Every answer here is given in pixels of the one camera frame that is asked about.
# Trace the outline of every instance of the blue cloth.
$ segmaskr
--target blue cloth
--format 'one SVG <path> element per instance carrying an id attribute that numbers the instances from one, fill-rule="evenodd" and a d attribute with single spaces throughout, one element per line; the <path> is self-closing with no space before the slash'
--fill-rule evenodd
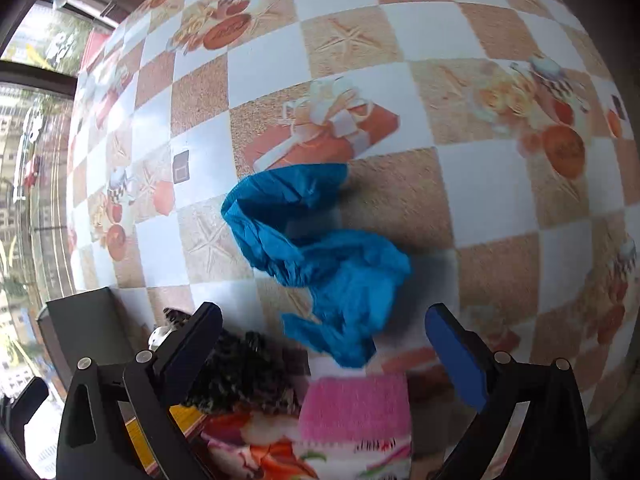
<path id="1" fill-rule="evenodd" d="M 222 217 L 257 269 L 284 286 L 307 286 L 320 324 L 282 314 L 284 333 L 343 367 L 364 366 L 376 352 L 372 335 L 388 319 L 409 258 L 374 233 L 334 230 L 289 239 L 287 223 L 335 205 L 344 164 L 305 164 L 242 179 L 226 197 Z"/>

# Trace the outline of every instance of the orange flower print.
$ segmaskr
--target orange flower print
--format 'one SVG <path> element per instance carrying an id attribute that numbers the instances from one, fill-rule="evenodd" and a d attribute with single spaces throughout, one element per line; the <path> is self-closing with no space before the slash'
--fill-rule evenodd
<path id="1" fill-rule="evenodd" d="M 318 478 L 311 467 L 293 454 L 289 439 L 281 439 L 270 446 L 249 446 L 249 451 L 264 474 L 262 480 Z"/>

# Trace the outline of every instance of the pink towel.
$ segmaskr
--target pink towel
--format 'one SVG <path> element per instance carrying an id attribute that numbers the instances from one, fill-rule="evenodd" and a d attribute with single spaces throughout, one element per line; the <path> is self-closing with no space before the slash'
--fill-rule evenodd
<path id="1" fill-rule="evenodd" d="M 300 411 L 300 435 L 314 442 L 385 440 L 411 433 L 404 374 L 327 377 L 311 383 Z"/>

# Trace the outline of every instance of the checkered tablecloth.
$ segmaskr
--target checkered tablecloth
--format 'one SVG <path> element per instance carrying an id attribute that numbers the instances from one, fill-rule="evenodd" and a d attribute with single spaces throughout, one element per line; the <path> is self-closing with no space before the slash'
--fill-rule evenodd
<path id="1" fill-rule="evenodd" d="M 203 301 L 274 336 L 279 312 L 309 316 L 220 205 L 252 171 L 344 160 L 322 220 L 385 235 L 415 271 L 350 373 L 430 377 L 422 319 L 442 301 L 520 361 L 569 359 L 590 422 L 624 387 L 640 162 L 561 0 L 148 0 L 81 74 L 69 153 L 76 288 L 113 287 L 140 326 Z"/>

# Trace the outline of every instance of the silver rivet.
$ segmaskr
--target silver rivet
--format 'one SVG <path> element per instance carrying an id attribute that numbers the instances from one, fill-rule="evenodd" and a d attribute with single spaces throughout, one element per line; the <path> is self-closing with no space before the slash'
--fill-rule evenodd
<path id="1" fill-rule="evenodd" d="M 136 361 L 138 361 L 139 363 L 148 363 L 149 361 L 151 361 L 151 358 L 153 356 L 154 355 L 151 350 L 143 350 L 142 352 L 138 352 L 136 354 Z"/>
<path id="2" fill-rule="evenodd" d="M 556 366 L 561 370 L 568 370 L 570 368 L 569 361 L 566 359 L 559 358 L 556 360 Z"/>
<path id="3" fill-rule="evenodd" d="M 494 359 L 497 363 L 505 365 L 511 361 L 511 356 L 507 354 L 507 352 L 496 352 L 494 354 Z"/>
<path id="4" fill-rule="evenodd" d="M 78 361 L 78 370 L 86 370 L 91 366 L 91 359 L 89 357 L 83 357 Z"/>

